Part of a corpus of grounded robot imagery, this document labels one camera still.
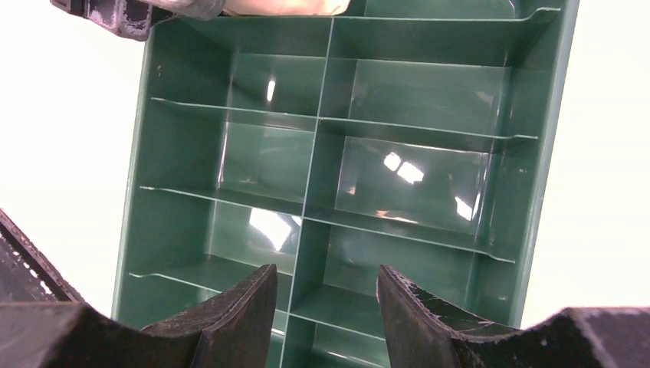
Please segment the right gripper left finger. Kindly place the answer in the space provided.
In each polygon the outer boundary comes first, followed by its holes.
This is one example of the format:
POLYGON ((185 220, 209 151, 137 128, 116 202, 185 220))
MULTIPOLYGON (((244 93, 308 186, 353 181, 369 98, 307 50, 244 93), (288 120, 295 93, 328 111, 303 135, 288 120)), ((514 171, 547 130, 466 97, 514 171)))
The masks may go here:
POLYGON ((263 367, 277 303, 275 264, 140 330, 85 302, 1 305, 3 367, 263 367))

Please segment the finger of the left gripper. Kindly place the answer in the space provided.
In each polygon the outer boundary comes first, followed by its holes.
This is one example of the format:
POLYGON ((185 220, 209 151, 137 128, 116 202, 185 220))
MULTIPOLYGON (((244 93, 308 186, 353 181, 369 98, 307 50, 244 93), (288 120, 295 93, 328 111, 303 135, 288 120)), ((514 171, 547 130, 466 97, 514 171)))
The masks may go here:
POLYGON ((93 22, 120 38, 146 41, 152 28, 178 17, 218 17, 225 0, 50 0, 63 12, 93 22))

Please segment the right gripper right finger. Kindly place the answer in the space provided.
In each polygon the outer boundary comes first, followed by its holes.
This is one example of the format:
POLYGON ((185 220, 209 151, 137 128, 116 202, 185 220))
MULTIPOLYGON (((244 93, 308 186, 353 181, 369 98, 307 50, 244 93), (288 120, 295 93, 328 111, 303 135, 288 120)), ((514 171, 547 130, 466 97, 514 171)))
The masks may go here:
POLYGON ((565 307, 527 329, 466 311, 388 264, 376 296, 393 367, 647 367, 648 307, 565 307))

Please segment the beige underwear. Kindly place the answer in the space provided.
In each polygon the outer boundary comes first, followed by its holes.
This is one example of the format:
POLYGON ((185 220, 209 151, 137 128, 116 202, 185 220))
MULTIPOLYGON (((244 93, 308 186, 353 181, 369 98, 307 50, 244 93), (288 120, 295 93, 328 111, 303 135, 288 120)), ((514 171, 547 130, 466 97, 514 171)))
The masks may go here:
POLYGON ((344 13, 350 0, 239 0, 226 1, 229 15, 331 16, 344 13))

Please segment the green compartment tray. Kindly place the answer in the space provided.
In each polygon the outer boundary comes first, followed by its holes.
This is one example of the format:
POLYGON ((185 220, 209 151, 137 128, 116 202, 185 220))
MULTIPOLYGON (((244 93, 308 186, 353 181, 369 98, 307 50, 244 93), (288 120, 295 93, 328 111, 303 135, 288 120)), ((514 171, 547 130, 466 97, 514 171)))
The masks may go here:
POLYGON ((519 327, 579 4, 351 1, 145 43, 113 318, 274 264, 269 367, 388 367, 391 265, 519 327))

